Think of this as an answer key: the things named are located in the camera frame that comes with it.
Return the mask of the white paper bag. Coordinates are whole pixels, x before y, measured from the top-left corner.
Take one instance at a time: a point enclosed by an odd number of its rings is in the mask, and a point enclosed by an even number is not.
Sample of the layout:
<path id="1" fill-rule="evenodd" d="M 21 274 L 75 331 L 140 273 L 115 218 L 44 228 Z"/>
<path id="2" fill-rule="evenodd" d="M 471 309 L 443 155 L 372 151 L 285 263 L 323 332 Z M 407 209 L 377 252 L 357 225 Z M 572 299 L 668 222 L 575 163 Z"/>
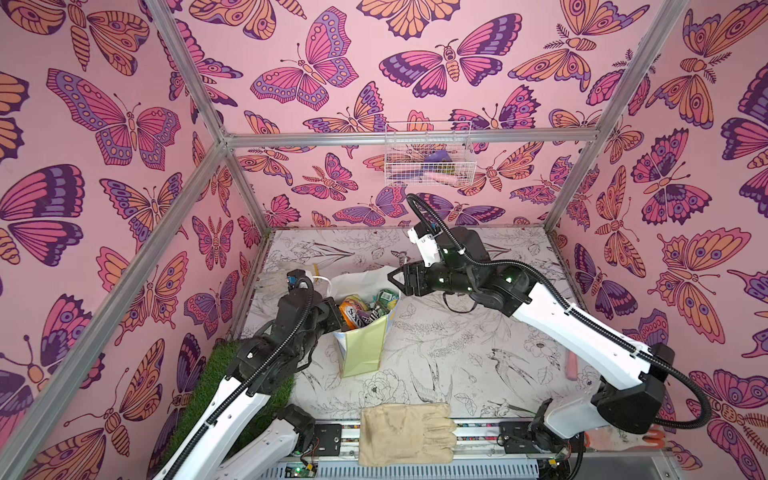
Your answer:
<path id="1" fill-rule="evenodd" d="M 345 297 L 358 295 L 375 308 L 375 297 L 382 289 L 401 292 L 389 280 L 395 270 L 392 266 L 381 267 L 361 273 L 343 274 L 328 281 L 327 293 L 339 306 Z M 342 378 L 376 372 L 379 369 L 385 340 L 395 319 L 397 306 L 386 317 L 380 318 L 364 328 L 350 330 L 344 321 L 344 330 L 333 333 L 339 353 L 339 371 Z"/>

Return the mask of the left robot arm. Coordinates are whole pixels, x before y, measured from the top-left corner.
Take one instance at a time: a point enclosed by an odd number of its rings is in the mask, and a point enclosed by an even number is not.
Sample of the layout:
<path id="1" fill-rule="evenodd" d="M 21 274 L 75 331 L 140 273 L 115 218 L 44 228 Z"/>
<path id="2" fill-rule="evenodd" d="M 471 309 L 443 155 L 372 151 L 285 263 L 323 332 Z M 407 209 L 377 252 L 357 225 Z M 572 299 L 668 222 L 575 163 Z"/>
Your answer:
<path id="1" fill-rule="evenodd" d="M 288 378 L 307 368 L 322 336 L 342 327 L 334 299 L 297 269 L 271 324 L 243 341 L 192 431 L 157 479 L 212 479 L 242 431 Z"/>

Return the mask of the orange Fox's candy bag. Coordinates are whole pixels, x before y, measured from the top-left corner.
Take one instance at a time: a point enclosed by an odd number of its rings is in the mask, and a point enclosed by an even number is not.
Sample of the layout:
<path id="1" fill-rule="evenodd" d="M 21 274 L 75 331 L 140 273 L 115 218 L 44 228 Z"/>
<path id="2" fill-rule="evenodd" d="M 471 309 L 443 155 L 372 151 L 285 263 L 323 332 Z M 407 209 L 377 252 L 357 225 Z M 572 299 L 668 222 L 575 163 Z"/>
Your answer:
<path id="1" fill-rule="evenodd" d="M 364 328 L 370 319 L 370 307 L 358 295 L 349 295 L 339 305 L 342 317 L 350 330 Z"/>

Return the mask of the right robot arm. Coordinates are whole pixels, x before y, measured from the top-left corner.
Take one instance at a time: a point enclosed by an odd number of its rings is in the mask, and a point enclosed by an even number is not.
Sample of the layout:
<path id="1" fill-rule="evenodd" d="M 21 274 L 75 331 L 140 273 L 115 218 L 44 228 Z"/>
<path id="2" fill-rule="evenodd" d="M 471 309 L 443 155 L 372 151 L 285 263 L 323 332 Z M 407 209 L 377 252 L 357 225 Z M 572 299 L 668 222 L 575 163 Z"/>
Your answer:
<path id="1" fill-rule="evenodd" d="M 588 431 L 607 426 L 642 435 L 653 425 L 694 430 L 711 420 L 703 388 L 674 367 L 674 352 L 667 345 L 648 346 L 617 332 L 567 301 L 533 266 L 491 259 L 475 231 L 448 227 L 416 194 L 407 195 L 406 201 L 419 220 L 408 236 L 422 258 L 397 271 L 404 278 L 397 286 L 404 295 L 466 295 L 479 306 L 536 328 L 599 374 L 595 392 L 543 401 L 526 432 L 507 434 L 505 440 L 558 452 L 572 440 L 584 444 Z M 678 380 L 698 400 L 693 419 L 661 417 L 668 378 Z"/>

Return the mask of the green spring tea bag back-side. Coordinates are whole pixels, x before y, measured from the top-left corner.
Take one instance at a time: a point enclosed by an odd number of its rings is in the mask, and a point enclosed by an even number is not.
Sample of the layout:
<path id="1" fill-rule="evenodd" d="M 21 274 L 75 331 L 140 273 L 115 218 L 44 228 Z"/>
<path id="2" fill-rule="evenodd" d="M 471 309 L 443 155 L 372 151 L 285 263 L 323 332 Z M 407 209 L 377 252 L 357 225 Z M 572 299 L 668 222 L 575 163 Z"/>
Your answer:
<path id="1" fill-rule="evenodd" d="M 375 297 L 376 305 L 387 312 L 392 311 L 396 307 L 398 301 L 399 293 L 391 289 L 382 289 Z"/>

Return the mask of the small brown snack pack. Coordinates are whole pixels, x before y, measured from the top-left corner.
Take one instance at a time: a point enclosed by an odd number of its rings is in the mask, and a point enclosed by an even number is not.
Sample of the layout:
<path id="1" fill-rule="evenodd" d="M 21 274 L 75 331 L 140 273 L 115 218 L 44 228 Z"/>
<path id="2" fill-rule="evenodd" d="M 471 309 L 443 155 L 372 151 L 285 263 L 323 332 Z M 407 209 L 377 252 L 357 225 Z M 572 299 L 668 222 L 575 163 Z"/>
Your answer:
<path id="1" fill-rule="evenodd" d="M 376 320 L 386 317 L 389 311 L 377 305 L 375 308 L 367 311 L 362 311 L 359 314 L 362 326 L 367 326 L 375 322 Z"/>

